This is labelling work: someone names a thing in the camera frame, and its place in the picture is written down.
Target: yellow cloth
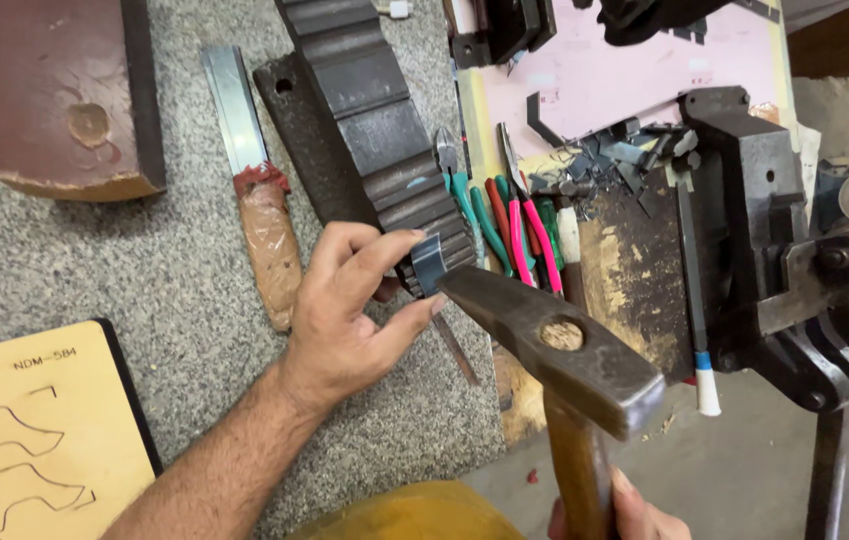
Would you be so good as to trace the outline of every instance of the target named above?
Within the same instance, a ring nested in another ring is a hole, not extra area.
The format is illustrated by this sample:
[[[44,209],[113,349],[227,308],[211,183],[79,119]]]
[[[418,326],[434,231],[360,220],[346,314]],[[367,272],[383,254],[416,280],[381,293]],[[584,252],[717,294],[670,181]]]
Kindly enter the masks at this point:
[[[287,540],[519,540],[507,519],[464,483],[414,483],[311,521]]]

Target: finger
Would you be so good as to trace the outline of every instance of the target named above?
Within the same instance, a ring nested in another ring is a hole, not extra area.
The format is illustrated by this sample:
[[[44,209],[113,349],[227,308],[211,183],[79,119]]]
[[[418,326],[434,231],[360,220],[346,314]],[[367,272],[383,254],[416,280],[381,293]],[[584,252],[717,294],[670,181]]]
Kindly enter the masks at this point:
[[[425,331],[435,313],[448,301],[444,293],[408,303],[370,339],[370,350],[382,362],[394,364]]]
[[[662,540],[692,540],[692,531],[684,521],[658,510],[651,503],[647,505],[647,512]]]
[[[551,507],[551,521],[547,524],[547,537],[551,540],[565,540],[568,536],[568,521],[565,519],[565,502],[561,497],[554,499]]]
[[[381,278],[381,284],[377,286],[377,290],[374,291],[371,298],[376,302],[385,304],[391,302],[391,299],[395,297],[395,293],[401,288],[402,282],[397,277],[384,276]]]
[[[332,276],[355,253],[382,237],[382,233],[364,223],[332,221],[318,238],[311,253],[308,273]]]
[[[621,469],[614,467],[610,475],[614,499],[614,519],[621,540],[655,540],[655,528],[648,516],[642,494],[628,481]]]
[[[354,312],[364,310],[368,299],[382,284],[384,273],[424,238],[421,230],[395,230],[370,242],[349,258],[334,276],[346,308]]]

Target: hammer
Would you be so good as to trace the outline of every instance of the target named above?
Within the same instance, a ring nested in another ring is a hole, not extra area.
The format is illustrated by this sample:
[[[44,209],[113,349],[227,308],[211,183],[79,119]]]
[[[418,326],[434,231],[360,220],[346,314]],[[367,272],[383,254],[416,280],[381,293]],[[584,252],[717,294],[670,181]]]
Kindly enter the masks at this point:
[[[604,432],[625,441],[665,392],[661,371],[578,306],[459,266],[438,288],[544,387],[544,414],[570,538],[617,538]]]

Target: hairy forearm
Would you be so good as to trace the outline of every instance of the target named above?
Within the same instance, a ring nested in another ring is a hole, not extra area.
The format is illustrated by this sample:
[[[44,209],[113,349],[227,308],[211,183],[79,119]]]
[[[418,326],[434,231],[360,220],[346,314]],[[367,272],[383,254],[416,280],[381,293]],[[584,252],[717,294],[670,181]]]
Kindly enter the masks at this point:
[[[283,387],[276,362],[102,540],[245,538],[322,420],[323,413],[301,407]]]

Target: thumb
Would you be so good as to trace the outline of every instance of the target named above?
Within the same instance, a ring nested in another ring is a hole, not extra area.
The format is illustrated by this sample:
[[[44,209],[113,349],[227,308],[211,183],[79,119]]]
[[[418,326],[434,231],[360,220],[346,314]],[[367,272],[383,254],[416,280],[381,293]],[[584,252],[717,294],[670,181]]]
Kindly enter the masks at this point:
[[[380,357],[396,362],[425,331],[431,323],[431,318],[441,312],[447,301],[448,297],[441,293],[408,303],[399,312],[394,313],[388,324],[371,338],[371,349]]]
[[[621,535],[621,540],[654,539],[655,528],[648,516],[645,499],[618,467],[614,467],[611,472],[611,487],[614,498],[614,518],[617,521],[617,533]]]

